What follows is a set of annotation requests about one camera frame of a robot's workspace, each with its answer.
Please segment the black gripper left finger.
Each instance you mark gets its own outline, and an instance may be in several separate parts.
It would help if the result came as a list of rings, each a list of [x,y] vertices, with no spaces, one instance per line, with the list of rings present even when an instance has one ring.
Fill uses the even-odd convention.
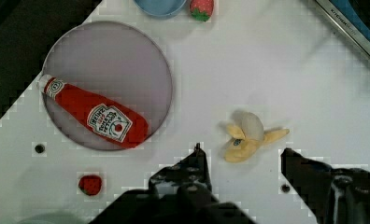
[[[193,184],[212,190],[206,153],[200,143],[194,146],[192,153],[186,158],[152,175],[148,187],[152,193],[162,198],[164,195],[176,194],[183,185]]]

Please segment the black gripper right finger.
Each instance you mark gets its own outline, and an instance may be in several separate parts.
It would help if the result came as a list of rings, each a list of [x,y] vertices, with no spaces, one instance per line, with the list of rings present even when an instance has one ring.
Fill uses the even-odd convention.
[[[370,224],[370,172],[334,168],[291,148],[280,155],[281,173],[318,224]]]

